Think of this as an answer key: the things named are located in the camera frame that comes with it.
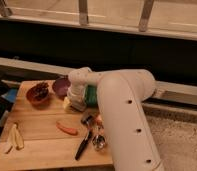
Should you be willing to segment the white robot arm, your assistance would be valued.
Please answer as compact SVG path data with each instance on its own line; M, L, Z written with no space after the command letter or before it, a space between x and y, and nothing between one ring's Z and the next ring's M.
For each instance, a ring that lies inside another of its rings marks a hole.
M97 88L97 103L115 171L165 171L142 102L154 94L156 81L145 69L94 72L88 67L68 74L67 95L84 102L85 87Z

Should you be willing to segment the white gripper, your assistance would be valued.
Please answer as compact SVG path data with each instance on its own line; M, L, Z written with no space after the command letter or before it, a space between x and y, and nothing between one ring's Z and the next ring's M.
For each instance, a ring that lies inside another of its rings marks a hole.
M70 111L72 106L76 110L83 112L86 109L85 90L86 85L71 84L67 91L67 97L63 100L63 109Z

